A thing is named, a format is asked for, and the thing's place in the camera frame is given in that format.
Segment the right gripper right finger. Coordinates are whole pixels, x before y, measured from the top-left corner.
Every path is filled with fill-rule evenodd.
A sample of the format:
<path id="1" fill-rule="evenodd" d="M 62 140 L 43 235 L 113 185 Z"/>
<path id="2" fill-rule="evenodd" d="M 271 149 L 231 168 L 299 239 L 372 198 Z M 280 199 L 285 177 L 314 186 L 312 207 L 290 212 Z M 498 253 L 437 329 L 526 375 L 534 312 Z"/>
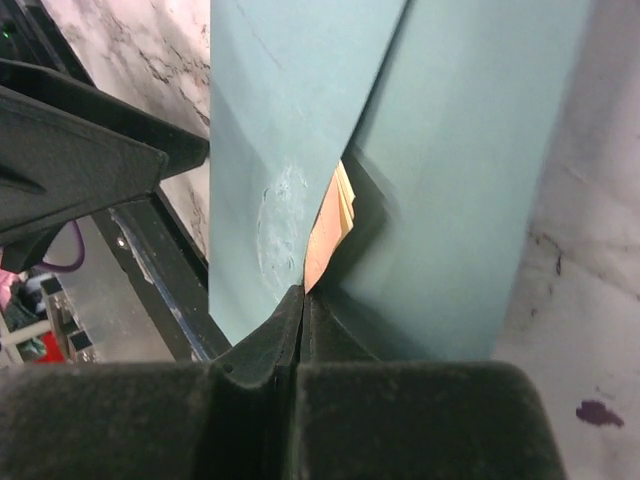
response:
<path id="1" fill-rule="evenodd" d="M 301 479 L 562 479 L 541 398 L 494 361 L 382 361 L 305 298 L 297 367 Z"/>

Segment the black metal base rail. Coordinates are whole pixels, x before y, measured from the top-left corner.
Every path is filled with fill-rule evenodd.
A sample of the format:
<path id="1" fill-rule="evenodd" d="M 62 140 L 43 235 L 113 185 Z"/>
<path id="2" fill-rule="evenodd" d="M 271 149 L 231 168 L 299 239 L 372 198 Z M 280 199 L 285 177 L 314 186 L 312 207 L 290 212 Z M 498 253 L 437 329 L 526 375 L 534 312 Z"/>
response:
<path id="1" fill-rule="evenodd" d="M 93 220 L 175 359 L 209 361 L 231 348 L 208 313 L 208 263 L 162 191 Z"/>

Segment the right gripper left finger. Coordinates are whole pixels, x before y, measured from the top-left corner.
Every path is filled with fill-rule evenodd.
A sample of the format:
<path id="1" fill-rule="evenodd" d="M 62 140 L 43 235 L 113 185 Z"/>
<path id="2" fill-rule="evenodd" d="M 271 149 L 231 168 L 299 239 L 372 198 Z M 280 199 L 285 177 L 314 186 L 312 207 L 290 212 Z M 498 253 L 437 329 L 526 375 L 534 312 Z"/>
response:
<path id="1" fill-rule="evenodd" d="M 1 373 L 5 479 L 283 479 L 304 305 L 291 287 L 210 362 Z"/>

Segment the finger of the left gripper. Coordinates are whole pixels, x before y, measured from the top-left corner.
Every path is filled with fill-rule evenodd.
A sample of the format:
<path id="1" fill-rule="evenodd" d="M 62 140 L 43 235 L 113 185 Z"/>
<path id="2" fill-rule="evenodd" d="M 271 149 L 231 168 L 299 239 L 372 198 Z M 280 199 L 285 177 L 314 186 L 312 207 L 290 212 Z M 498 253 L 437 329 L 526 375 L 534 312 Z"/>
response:
<path id="1" fill-rule="evenodd" d="M 167 155 L 8 88 L 1 90 L 1 242 L 151 192 Z"/>
<path id="2" fill-rule="evenodd" d="M 209 141 L 55 70 L 3 59 L 1 85 L 168 155 L 170 178 L 201 166 Z"/>

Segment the red plastic box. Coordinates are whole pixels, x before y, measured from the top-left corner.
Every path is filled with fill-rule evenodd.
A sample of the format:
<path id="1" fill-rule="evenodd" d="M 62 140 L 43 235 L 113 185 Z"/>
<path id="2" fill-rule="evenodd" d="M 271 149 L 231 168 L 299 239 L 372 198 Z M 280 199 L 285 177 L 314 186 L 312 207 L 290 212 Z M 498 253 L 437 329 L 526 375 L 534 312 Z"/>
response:
<path id="1" fill-rule="evenodd" d="M 62 353 L 53 332 L 47 332 L 41 337 L 44 353 L 34 360 L 40 364 L 65 364 L 67 358 Z"/>

